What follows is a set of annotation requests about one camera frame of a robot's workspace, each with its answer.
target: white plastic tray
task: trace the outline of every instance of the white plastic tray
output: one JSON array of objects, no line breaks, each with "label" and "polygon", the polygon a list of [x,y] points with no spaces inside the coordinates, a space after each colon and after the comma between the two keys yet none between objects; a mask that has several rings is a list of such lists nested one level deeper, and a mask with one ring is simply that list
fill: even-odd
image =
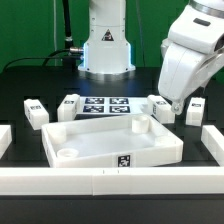
[{"label": "white plastic tray", "polygon": [[148,167],[182,160],[183,142],[146,114],[42,126],[51,167]]}]

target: white box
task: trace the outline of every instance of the white box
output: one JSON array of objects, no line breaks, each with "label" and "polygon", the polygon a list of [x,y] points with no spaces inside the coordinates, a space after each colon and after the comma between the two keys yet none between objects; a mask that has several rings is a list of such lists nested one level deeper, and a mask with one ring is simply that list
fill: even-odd
[{"label": "white box", "polygon": [[80,107],[80,96],[77,94],[67,95],[58,107],[58,121],[72,121],[75,119]]},{"label": "white box", "polygon": [[175,113],[171,111],[171,105],[161,96],[148,96],[149,112],[161,124],[175,122]]},{"label": "white box", "polygon": [[204,108],[205,99],[192,97],[187,109],[186,125],[201,126]]},{"label": "white box", "polygon": [[[141,130],[145,118],[148,130]],[[180,162],[183,151],[183,142],[146,114],[46,124],[42,142],[51,167],[158,166]]]},{"label": "white box", "polygon": [[224,166],[224,136],[214,125],[204,125],[201,141],[220,166]]},{"label": "white box", "polygon": [[9,144],[12,142],[11,126],[0,125],[0,158],[2,158]]},{"label": "white box", "polygon": [[24,110],[34,130],[39,130],[43,124],[49,123],[49,114],[39,100],[25,100]]}]

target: cable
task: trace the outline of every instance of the cable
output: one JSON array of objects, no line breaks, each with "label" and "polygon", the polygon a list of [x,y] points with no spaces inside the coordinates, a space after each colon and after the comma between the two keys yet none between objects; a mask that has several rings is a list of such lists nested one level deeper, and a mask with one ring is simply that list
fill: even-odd
[{"label": "cable", "polygon": [[6,72],[6,70],[8,69],[9,65],[15,63],[15,62],[18,62],[18,61],[25,61],[25,60],[43,60],[43,59],[49,59],[49,60],[57,60],[57,59],[63,59],[63,57],[26,57],[26,58],[19,58],[19,59],[16,59],[16,60],[13,60],[13,61],[10,61],[8,62],[4,68],[3,68],[3,72]]},{"label": "cable", "polygon": [[54,50],[57,51],[57,3],[54,0]]},{"label": "cable", "polygon": [[57,51],[51,53],[51,54],[48,55],[48,57],[44,60],[42,66],[45,66],[45,65],[48,63],[48,61],[49,61],[49,59],[50,59],[51,57],[53,57],[53,56],[55,56],[55,55],[57,55],[57,54],[60,54],[60,53],[65,53],[65,52],[70,52],[70,50],[69,50],[69,49],[61,49],[61,50],[57,50]]},{"label": "cable", "polygon": [[142,31],[142,18],[141,18],[141,13],[140,13],[139,0],[136,0],[136,12],[137,12],[137,17],[138,17],[138,25],[139,25],[139,32],[140,32],[140,41],[141,41],[141,48],[142,48],[142,60],[143,60],[144,67],[146,67],[146,64],[145,64],[145,47],[144,47],[143,31]]}]

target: white plastic part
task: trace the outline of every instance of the white plastic part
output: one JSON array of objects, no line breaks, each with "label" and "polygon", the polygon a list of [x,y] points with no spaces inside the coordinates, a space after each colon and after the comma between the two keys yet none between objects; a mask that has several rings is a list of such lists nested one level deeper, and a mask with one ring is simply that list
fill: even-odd
[{"label": "white plastic part", "polygon": [[47,127],[47,131],[49,133],[49,138],[51,139],[53,144],[62,144],[66,142],[67,133],[66,133],[66,128],[64,125],[60,123],[58,123],[57,125],[50,124]]},{"label": "white plastic part", "polygon": [[34,130],[39,130],[43,124],[49,123],[49,114],[39,100],[25,100],[24,110]]},{"label": "white plastic part", "polygon": [[81,71],[120,74],[135,70],[125,38],[126,0],[90,0],[90,36],[84,44]]},{"label": "white plastic part", "polygon": [[77,94],[67,95],[58,107],[58,121],[72,121],[75,119],[80,106],[80,96]]},{"label": "white plastic part", "polygon": [[205,99],[192,97],[187,109],[186,125],[201,126],[204,108]]},{"label": "white plastic part", "polygon": [[212,54],[223,36],[224,19],[206,15],[187,5],[180,17],[172,24],[168,39],[191,50]]},{"label": "white plastic part", "polygon": [[148,116],[142,115],[132,118],[132,131],[137,134],[145,134],[150,128],[150,119]]},{"label": "white plastic part", "polygon": [[74,159],[78,156],[79,151],[73,148],[60,149],[57,152],[57,157],[60,159]]},{"label": "white plastic part", "polygon": [[12,142],[11,126],[0,125],[0,158]]},{"label": "white plastic part", "polygon": [[224,136],[214,125],[204,125],[201,141],[220,166],[224,166]]},{"label": "white plastic part", "polygon": [[224,2],[223,0],[194,0],[195,2],[207,6],[212,9],[224,11]]},{"label": "white plastic part", "polygon": [[0,168],[0,195],[223,194],[224,167]]},{"label": "white plastic part", "polygon": [[175,113],[171,111],[171,105],[161,96],[148,96],[149,113],[161,124],[175,122]]},{"label": "white plastic part", "polygon": [[[49,126],[42,126],[42,142],[51,167],[146,167],[180,162],[183,142],[149,115],[148,132],[134,133],[132,121],[140,115],[124,115],[108,118],[62,122],[66,128],[66,142],[55,144],[51,140]],[[158,144],[158,137],[168,136]],[[76,157],[58,158],[60,150],[72,148]]]}]

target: white block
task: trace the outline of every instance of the white block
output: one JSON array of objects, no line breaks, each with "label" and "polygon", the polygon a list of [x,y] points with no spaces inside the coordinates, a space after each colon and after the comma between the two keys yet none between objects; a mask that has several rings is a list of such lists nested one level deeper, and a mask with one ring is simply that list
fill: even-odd
[{"label": "white block", "polygon": [[175,113],[171,111],[171,105],[161,96],[148,96],[148,106],[150,114],[161,124],[175,122]]},{"label": "white block", "polygon": [[67,95],[58,107],[58,121],[72,121],[75,119],[80,106],[80,96],[77,94]]},{"label": "white block", "polygon": [[24,110],[34,130],[39,130],[43,124],[49,123],[49,114],[39,100],[25,100]]},{"label": "white block", "polygon": [[204,125],[201,141],[220,166],[224,166],[224,136],[214,125]]},{"label": "white block", "polygon": [[186,125],[201,126],[205,99],[192,97],[187,109]]},{"label": "white block", "polygon": [[0,125],[0,158],[2,158],[11,141],[12,134],[10,125]]}]

